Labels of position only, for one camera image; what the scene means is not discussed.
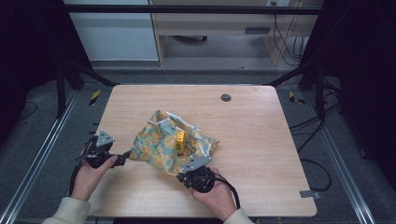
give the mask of black pole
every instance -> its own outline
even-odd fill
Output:
[[[59,63],[59,67],[56,69],[56,90],[58,92],[58,115],[59,119],[66,108],[66,96],[64,93],[64,65],[62,62]]]
[[[263,84],[263,85],[270,85],[270,86],[276,87],[277,85],[280,85],[281,83],[283,83],[284,81],[286,81],[292,77],[295,77],[297,75],[303,75],[302,80],[300,81],[299,87],[302,90],[309,89],[312,86],[313,81],[315,80],[315,77],[311,77],[314,75],[312,75],[312,74],[308,75],[307,73],[309,72],[309,70],[312,70],[312,67],[315,68],[316,66],[318,66],[318,64],[320,64],[320,60],[322,59],[323,55],[325,54],[330,40],[335,35],[336,30],[339,28],[340,24],[343,22],[348,11],[352,8],[352,6],[356,2],[357,2],[357,0],[350,0],[349,5],[346,7],[346,9],[341,11],[342,13],[341,13],[339,19],[335,22],[333,27],[330,27],[331,28],[330,31],[324,36],[324,38],[321,40],[318,48],[312,53],[312,56],[307,61],[303,60],[302,63],[297,68],[288,72],[283,77],[280,77],[268,84]]]
[[[110,81],[107,78],[102,77],[99,74],[95,73],[91,69],[80,65],[79,63],[76,63],[76,62],[73,62],[73,61],[67,61],[67,65],[73,67],[74,69],[78,70],[81,73],[84,73],[84,74],[86,74],[86,75],[88,75],[90,77],[93,77],[94,79],[100,81],[101,83],[105,84],[106,86],[114,87],[114,86],[120,85],[120,83]]]
[[[324,76],[323,72],[321,70],[321,67],[319,66],[318,69],[316,69],[317,74],[317,94],[316,94],[316,99],[315,99],[315,108],[318,113],[318,117],[320,120],[325,119],[325,112],[324,112],[324,99],[323,99],[323,91],[324,91]]]
[[[134,5],[42,5],[42,10],[88,13],[190,13],[190,14],[270,14],[329,15],[340,9],[321,7],[242,7],[242,6],[134,6]]]

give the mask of black hole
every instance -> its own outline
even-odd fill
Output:
[[[229,95],[229,94],[222,94],[220,98],[221,98],[221,100],[224,101],[224,102],[229,102],[229,101],[231,101],[231,95]]]

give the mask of crumpled paper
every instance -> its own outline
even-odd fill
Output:
[[[177,155],[177,131],[184,132],[184,155]],[[182,173],[181,167],[190,160],[190,155],[212,156],[219,140],[204,136],[195,125],[180,116],[157,110],[140,131],[131,148],[131,160],[146,161],[167,175]]]

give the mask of wooden table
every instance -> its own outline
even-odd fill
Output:
[[[232,100],[223,102],[222,94]],[[249,217],[311,217],[317,212],[276,90],[269,86],[120,85],[98,132],[128,151],[158,109],[181,116],[219,139],[209,167],[233,184]],[[173,176],[144,161],[109,170],[90,198],[94,217],[213,217]]]

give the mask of human hand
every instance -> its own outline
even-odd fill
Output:
[[[91,194],[96,189],[105,172],[113,166],[117,156],[109,158],[100,167],[93,169],[87,162],[81,165],[76,176],[74,188],[71,197],[88,201]]]
[[[215,175],[220,175],[218,168],[211,170]],[[215,186],[208,193],[200,193],[192,188],[189,188],[189,191],[194,200],[204,203],[222,221],[227,220],[236,211],[230,188],[220,181],[216,181]]]

